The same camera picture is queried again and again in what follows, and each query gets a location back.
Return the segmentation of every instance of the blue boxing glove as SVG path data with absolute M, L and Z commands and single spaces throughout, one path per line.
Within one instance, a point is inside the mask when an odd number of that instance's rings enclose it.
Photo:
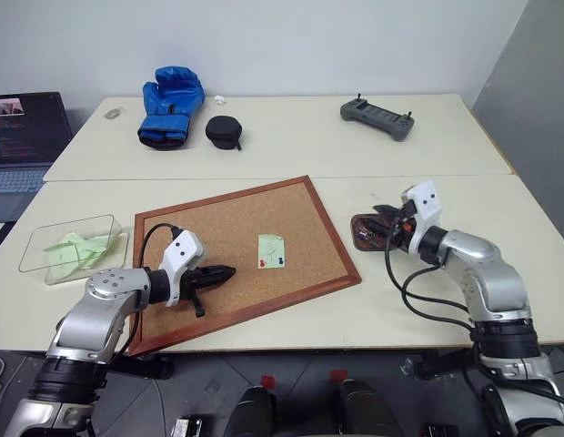
M 156 83 L 143 86 L 146 118 L 138 139 L 153 148 L 183 146 L 189 121 L 203 105 L 205 95 L 197 75 L 184 66 L 164 66 L 155 73 Z

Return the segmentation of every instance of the table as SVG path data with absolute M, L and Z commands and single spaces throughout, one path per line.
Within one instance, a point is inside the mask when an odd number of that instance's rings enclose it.
M 45 174 L 46 181 L 183 178 L 348 178 L 508 174 L 500 156 L 457 95 L 372 96 L 369 103 L 406 113 L 416 124 L 401 143 L 341 119 L 344 97 L 209 98 L 193 118 L 186 147 L 159 151 L 136 132 L 142 97 L 105 99 Z M 121 108 L 115 119 L 105 113 Z M 236 117 L 243 150 L 220 150 L 205 136 L 216 115 Z
M 354 249 L 352 215 L 373 205 L 399 203 L 400 192 L 424 177 L 314 178 L 328 215 L 347 247 L 362 283 L 204 337 L 171 351 L 303 348 L 395 348 L 470 344 L 460 329 L 409 312 L 388 280 L 379 253 Z M 564 240 L 515 175 L 436 176 L 442 226 L 494 241 L 522 275 L 542 342 L 564 341 Z M 55 324 L 77 302 L 84 282 L 46 286 L 17 271 L 31 232 L 52 223 L 111 213 L 132 230 L 137 212 L 206 198 L 275 179 L 77 181 L 45 184 L 0 247 L 0 349 L 44 350 Z M 130 265 L 132 238 L 126 255 Z M 393 255 L 403 279 L 422 264 L 404 252 Z M 415 291 L 461 300 L 442 272 L 419 279 Z M 418 304 L 437 315 L 459 316 L 448 307 Z

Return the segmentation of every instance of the laptop screen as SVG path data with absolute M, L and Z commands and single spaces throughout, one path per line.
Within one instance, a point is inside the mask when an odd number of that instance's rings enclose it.
M 59 93 L 0 96 L 0 167 L 49 166 L 71 139 Z

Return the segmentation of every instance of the gray remote controller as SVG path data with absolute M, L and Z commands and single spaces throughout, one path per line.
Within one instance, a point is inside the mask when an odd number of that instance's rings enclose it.
M 414 124 L 411 111 L 401 116 L 381 107 L 370 105 L 367 100 L 361 98 L 360 94 L 356 99 L 340 107 L 340 116 L 347 121 L 358 120 L 385 130 L 396 141 L 403 141 Z

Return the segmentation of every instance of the green paper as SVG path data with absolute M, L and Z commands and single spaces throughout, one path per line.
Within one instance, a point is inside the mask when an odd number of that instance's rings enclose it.
M 61 243 L 45 249 L 49 259 L 49 274 L 55 280 L 60 280 L 71 275 L 79 266 L 76 246 Z
M 77 269 L 92 269 L 105 254 L 107 244 L 107 235 L 83 239 L 70 232 L 61 243 L 44 249 L 50 264 L 49 275 L 54 280 L 60 280 Z
M 258 234 L 257 267 L 259 269 L 281 269 L 286 266 L 284 239 L 275 234 Z

